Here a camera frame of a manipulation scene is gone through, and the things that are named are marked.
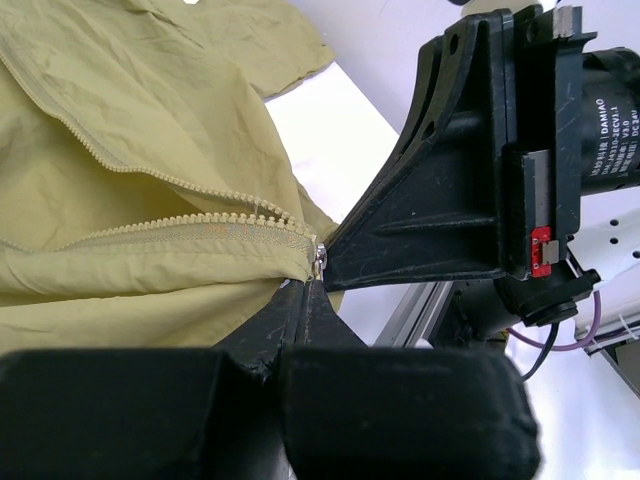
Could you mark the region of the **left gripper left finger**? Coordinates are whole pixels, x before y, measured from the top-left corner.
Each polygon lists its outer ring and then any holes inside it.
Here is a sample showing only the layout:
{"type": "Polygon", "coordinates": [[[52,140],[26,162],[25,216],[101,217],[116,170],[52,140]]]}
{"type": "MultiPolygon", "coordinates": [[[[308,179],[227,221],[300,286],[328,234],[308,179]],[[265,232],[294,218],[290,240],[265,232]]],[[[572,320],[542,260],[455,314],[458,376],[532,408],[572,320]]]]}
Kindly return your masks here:
{"type": "Polygon", "coordinates": [[[5,479],[292,479],[278,370],[304,286],[221,347],[40,349],[1,359],[5,479]]]}

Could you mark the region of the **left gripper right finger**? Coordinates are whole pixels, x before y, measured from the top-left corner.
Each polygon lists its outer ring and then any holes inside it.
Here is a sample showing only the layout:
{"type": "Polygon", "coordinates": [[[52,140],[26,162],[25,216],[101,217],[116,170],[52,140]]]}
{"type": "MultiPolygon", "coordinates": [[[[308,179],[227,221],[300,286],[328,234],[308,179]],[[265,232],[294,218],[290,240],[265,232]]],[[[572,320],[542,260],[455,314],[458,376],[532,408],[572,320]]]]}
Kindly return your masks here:
{"type": "Polygon", "coordinates": [[[489,350],[380,348],[351,336],[313,281],[280,357],[283,440],[299,479],[531,479],[538,424],[513,363],[489,350]]]}

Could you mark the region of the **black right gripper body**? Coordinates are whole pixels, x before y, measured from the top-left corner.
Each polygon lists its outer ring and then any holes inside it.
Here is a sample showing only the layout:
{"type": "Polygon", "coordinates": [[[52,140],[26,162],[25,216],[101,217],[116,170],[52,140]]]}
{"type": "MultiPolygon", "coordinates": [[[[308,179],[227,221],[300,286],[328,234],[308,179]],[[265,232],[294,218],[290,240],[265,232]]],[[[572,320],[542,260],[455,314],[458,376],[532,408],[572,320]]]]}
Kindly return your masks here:
{"type": "Polygon", "coordinates": [[[517,139],[504,150],[511,277],[496,288],[527,326],[573,316],[594,284],[567,258],[580,226],[582,53],[595,35],[582,23],[580,36],[553,39],[551,10],[530,6],[514,16],[517,139]]]}

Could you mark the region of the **khaki hooded zip jacket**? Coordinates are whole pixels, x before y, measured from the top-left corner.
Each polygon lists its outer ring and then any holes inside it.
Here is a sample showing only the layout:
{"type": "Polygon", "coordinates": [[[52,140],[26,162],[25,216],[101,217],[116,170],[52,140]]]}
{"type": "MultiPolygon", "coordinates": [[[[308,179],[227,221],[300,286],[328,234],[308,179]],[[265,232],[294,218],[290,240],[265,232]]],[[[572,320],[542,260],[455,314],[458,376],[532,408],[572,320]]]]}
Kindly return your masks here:
{"type": "Polygon", "coordinates": [[[334,230],[265,100],[334,59],[284,1],[1,5],[1,349],[211,346],[334,230]]]}

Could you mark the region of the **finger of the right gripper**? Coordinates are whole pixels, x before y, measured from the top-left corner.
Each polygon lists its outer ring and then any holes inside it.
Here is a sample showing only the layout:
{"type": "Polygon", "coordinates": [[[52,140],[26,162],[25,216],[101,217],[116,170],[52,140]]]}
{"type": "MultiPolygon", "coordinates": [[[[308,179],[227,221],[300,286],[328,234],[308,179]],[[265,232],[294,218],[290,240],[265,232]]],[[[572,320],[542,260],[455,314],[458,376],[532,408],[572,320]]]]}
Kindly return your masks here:
{"type": "Polygon", "coordinates": [[[330,291],[505,272],[505,14],[475,14],[419,51],[399,139],[326,243],[330,291]]]}

